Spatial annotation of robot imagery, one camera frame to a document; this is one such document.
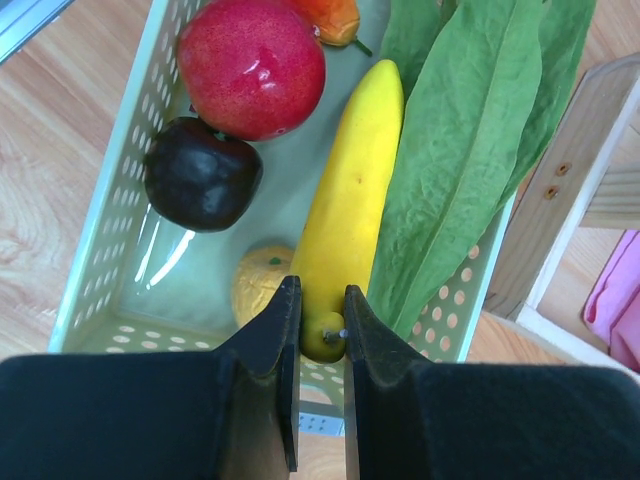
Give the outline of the green plush vegetable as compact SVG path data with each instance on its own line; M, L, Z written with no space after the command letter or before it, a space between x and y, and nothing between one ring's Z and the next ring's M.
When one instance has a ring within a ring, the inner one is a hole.
M409 83L368 301L407 337L553 137L595 11L591 1L446 1L421 47L395 4L386 56Z

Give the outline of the yellow plush fruit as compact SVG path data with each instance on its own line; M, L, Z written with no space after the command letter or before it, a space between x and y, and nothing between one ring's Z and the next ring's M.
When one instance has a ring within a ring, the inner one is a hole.
M266 308L289 273L293 254L285 246L267 246L248 252L239 261L231 285L231 306L239 328Z

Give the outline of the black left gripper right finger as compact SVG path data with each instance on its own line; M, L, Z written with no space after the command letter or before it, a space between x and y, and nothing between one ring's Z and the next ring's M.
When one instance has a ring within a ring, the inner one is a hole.
M611 368L435 363L346 290L351 479L635 479L639 386Z

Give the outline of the red plush fruit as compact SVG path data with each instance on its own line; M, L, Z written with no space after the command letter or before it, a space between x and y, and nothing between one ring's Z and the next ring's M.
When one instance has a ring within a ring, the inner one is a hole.
M265 141L304 123L326 82L313 27L287 1L212 1L179 36L191 103L211 127Z

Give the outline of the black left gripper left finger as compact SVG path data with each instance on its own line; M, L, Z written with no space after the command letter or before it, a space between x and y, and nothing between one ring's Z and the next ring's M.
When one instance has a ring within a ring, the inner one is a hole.
M211 351L1 364L5 479L286 479L298 466L301 286Z

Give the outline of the yellow plush banana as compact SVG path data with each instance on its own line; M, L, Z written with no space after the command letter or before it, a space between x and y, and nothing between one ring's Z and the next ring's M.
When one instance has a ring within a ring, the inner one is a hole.
M317 363L345 352L345 290L368 289L404 115L397 65L373 65L342 113L290 272L302 289L300 349Z

